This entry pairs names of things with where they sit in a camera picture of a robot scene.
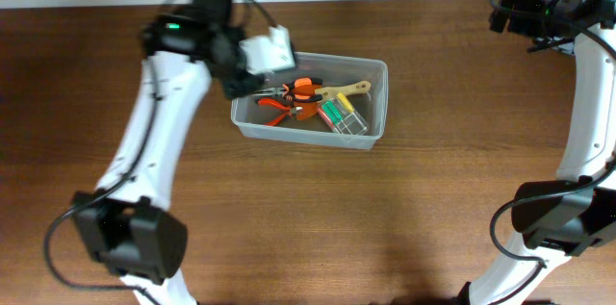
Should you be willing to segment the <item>orange black long-nose pliers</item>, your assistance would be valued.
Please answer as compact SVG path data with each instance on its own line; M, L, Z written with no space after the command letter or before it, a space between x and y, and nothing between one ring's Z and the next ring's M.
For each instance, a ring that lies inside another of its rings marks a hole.
M252 95L280 98L298 103L316 103L322 100L322 95L316 93L316 90L320 89L322 84L322 79L304 77L277 88L257 90Z

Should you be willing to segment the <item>small red cutting pliers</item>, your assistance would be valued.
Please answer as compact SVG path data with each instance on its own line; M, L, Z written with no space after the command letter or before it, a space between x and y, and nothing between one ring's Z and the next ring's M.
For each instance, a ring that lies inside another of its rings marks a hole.
M293 117L302 112L302 107L287 106L272 98L258 98L255 100L258 106L271 107L280 111L281 114L273 120L266 123L266 126L276 126L287 117Z

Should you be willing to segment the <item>orange scraper wooden handle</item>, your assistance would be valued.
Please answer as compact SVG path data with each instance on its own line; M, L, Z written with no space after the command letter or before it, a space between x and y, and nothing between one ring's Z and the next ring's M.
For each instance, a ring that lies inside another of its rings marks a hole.
M316 93L322 95L322 100L316 103L298 103L294 102L296 107L302 107L303 110L296 116L297 120L306 120L317 113L317 107L334 97L336 97L339 93L349 96L356 94L367 94L371 89L372 84L368 81L360 81L347 86L338 86L338 87L324 87L322 86L320 89L316 90Z

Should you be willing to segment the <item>clear plastic container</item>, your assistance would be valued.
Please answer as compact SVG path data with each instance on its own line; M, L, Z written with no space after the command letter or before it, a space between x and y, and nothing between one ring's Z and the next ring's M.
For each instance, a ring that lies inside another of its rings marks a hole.
M295 114L297 104L279 99L283 110L259 104L257 96L232 102L231 120L249 138L370 150L385 130L389 98L388 67L380 60L299 53L298 67L270 79L276 89L297 79L321 79L325 88L362 90L347 94L353 109L345 112L333 93L308 103Z

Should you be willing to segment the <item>clear screwdriver set case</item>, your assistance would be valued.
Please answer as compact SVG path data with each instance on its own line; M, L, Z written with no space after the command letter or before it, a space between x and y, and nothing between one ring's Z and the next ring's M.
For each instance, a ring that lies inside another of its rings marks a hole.
M341 93L320 104L317 113L334 133L364 136L369 131L367 121Z

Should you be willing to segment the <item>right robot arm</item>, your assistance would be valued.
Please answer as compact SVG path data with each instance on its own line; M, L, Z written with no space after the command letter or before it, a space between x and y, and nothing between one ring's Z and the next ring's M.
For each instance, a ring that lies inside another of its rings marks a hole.
M615 239L615 0L492 0L493 32L574 56L567 146L552 181L527 182L493 214L500 254L457 304L527 304L557 267Z

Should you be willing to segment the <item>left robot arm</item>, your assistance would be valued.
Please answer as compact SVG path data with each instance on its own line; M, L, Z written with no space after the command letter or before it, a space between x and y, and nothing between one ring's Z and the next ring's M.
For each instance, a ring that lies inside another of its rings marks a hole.
M240 98L296 66L287 29L271 21L266 35L249 37L233 23L232 4L191 0L145 26L141 86L115 158L66 212L90 257L141 304L193 303L181 270L188 230L169 207L186 135L210 85L219 80L226 97Z

